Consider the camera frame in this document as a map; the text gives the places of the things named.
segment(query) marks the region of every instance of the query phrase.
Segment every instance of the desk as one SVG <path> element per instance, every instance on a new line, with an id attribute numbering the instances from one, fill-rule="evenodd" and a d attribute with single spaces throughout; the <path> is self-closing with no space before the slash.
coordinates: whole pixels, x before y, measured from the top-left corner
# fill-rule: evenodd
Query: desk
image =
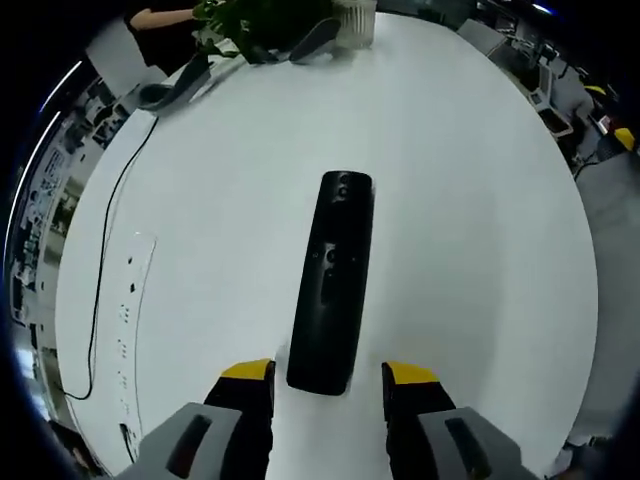
<path id="1" fill-rule="evenodd" d="M 65 388 L 86 389 L 106 203 L 152 117 L 134 113 L 80 199 L 63 253 L 56 336 Z M 375 180 L 350 394 L 285 384 L 320 179 Z M 114 359 L 122 260 L 156 239 L 135 347 L 149 432 L 202 401 L 235 362 L 276 357 L 269 479 L 388 479 L 380 363 L 432 368 L 459 405 L 511 435 L 540 471 L 575 419 L 597 322 L 591 236 L 538 115 L 454 32 L 379 14 L 371 51 L 329 65 L 244 66 L 160 120 L 118 193 L 100 304 L 96 384 L 70 401 L 111 473 L 128 464 Z"/>

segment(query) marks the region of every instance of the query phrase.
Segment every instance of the black remote control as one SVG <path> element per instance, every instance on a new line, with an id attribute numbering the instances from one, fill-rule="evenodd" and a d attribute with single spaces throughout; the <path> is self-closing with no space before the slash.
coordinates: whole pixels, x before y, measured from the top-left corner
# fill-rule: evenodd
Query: black remote control
<path id="1" fill-rule="evenodd" d="M 300 282 L 287 383 L 345 392 L 356 359 L 367 283 L 373 184 L 356 172 L 322 177 Z"/>

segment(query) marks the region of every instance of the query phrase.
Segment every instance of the black shirt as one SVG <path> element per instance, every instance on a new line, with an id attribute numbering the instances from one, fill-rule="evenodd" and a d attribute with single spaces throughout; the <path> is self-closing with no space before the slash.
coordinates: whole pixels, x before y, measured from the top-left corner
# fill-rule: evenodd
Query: black shirt
<path id="1" fill-rule="evenodd" d="M 168 27 L 136 30 L 131 27 L 131 18 L 142 10 L 170 12 L 193 8 L 196 0 L 128 0 L 125 23 L 133 34 L 147 65 L 157 65 L 167 75 L 171 75 L 187 63 L 196 52 L 196 41 L 192 32 L 196 22 L 187 21 Z"/>

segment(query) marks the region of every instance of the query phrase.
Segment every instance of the yellow object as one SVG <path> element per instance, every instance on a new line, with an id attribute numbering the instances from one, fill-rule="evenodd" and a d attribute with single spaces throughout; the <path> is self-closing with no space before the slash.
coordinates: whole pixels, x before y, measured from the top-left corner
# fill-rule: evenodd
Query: yellow object
<path id="1" fill-rule="evenodd" d="M 408 383 L 433 383 L 439 382 L 431 370 L 400 362 L 387 362 L 393 372 L 393 380 L 396 385 L 406 385 Z"/>
<path id="2" fill-rule="evenodd" d="M 220 376 L 242 380 L 264 380 L 264 376 L 267 373 L 267 366 L 270 362 L 270 358 L 263 358 L 252 362 L 236 363 L 233 367 L 227 368 L 222 372 Z"/>
<path id="3" fill-rule="evenodd" d="M 636 144 L 636 139 L 628 128 L 619 128 L 613 132 L 613 134 L 618 140 L 620 140 L 620 143 L 624 145 L 624 148 L 629 151 L 633 150 L 633 146 Z"/>
<path id="4" fill-rule="evenodd" d="M 592 90 L 594 92 L 598 92 L 601 95 L 607 96 L 607 92 L 604 91 L 604 88 L 598 87 L 597 85 L 585 85 L 584 88 L 586 90 Z"/>

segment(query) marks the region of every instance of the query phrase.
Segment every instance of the power strip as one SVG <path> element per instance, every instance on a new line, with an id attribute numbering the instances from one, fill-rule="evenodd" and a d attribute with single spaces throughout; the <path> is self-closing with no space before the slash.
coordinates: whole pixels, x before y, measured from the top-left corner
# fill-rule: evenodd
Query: power strip
<path id="1" fill-rule="evenodd" d="M 142 294 L 151 265 L 156 239 L 151 235 L 136 233 L 127 248 L 126 255 L 118 260 L 121 287 L 118 293 L 117 331 L 117 392 L 121 418 L 129 430 L 129 447 L 134 458 L 138 457 L 142 440 L 142 424 L 136 391 L 136 342 Z"/>

